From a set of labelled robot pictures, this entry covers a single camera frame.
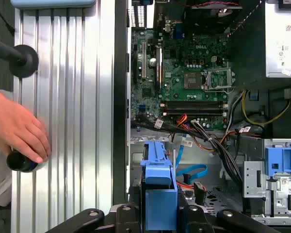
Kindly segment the person's left hand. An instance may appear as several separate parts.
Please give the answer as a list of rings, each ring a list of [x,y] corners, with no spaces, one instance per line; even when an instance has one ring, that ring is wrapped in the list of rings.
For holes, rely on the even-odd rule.
[[[36,163],[44,162],[51,154],[44,124],[0,92],[0,150],[7,156],[13,149]]]

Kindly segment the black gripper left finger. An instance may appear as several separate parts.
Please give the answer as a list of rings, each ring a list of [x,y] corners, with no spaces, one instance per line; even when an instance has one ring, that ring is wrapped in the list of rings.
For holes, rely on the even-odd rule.
[[[108,214],[86,209],[48,230],[49,233],[140,233],[139,210],[134,205],[118,204]]]

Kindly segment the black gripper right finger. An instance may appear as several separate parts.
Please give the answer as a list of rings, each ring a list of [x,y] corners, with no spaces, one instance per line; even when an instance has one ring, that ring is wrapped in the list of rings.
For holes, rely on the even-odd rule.
[[[217,213],[215,224],[211,224],[204,210],[197,205],[187,205],[181,210],[182,233],[276,233],[240,212],[223,209]]]

